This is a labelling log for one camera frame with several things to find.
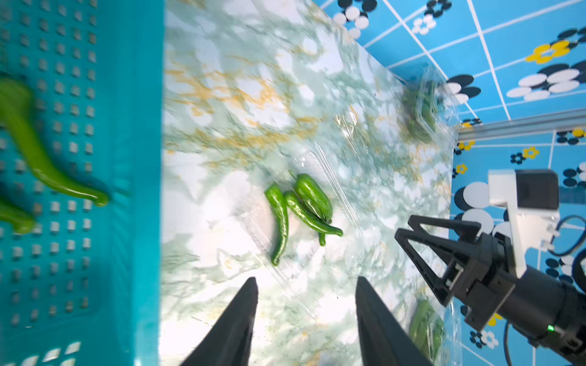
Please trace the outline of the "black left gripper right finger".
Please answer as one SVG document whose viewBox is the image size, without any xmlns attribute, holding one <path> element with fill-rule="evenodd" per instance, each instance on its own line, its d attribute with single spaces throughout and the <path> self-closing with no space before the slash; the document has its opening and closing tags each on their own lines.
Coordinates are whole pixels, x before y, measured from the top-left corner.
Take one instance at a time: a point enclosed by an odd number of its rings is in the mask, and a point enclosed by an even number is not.
<svg viewBox="0 0 586 366">
<path fill-rule="evenodd" d="M 363 276 L 356 284 L 356 315 L 364 365 L 430 364 Z"/>
</svg>

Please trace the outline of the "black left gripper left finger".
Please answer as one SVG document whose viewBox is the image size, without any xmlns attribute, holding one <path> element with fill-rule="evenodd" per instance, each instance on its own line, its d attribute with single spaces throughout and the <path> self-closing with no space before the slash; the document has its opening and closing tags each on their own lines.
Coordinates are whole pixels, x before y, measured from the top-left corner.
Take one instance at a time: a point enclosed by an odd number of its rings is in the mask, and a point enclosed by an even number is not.
<svg viewBox="0 0 586 366">
<path fill-rule="evenodd" d="M 247 279 L 183 365 L 240 365 L 250 361 L 258 304 L 256 279 Z"/>
</svg>

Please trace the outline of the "clear clamshell with peppers middle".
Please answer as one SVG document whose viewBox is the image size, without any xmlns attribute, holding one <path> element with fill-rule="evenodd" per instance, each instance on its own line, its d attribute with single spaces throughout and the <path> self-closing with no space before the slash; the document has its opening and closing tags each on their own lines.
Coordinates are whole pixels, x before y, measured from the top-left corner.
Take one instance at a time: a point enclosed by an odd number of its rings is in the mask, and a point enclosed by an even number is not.
<svg viewBox="0 0 586 366">
<path fill-rule="evenodd" d="M 391 279 L 390 231 L 377 218 L 392 156 L 382 124 L 347 112 L 326 125 L 261 126 L 247 147 L 258 187 L 237 217 L 286 294 Z"/>
</svg>

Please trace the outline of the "green peppers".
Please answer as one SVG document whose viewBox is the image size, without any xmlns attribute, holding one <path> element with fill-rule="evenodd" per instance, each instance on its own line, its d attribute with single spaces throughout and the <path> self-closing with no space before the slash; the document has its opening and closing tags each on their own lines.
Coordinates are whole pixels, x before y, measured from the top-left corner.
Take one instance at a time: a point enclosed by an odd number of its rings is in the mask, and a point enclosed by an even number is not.
<svg viewBox="0 0 586 366">
<path fill-rule="evenodd" d="M 108 194 L 67 175 L 53 162 L 33 125 L 34 93 L 24 82 L 1 78 L 1 122 L 11 135 L 33 175 L 45 186 L 74 198 L 105 207 Z"/>
</svg>

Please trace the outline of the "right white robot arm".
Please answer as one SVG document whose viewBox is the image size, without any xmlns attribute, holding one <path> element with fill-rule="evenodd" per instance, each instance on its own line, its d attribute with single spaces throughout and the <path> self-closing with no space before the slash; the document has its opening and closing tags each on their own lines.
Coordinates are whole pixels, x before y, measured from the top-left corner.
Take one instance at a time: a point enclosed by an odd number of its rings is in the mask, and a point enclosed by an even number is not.
<svg viewBox="0 0 586 366">
<path fill-rule="evenodd" d="M 514 248 L 481 224 L 413 215 L 395 239 L 436 299 L 456 297 L 466 323 L 482 331 L 498 314 L 535 347 L 551 349 L 573 365 L 585 363 L 585 295 L 529 267 L 517 274 Z"/>
</svg>

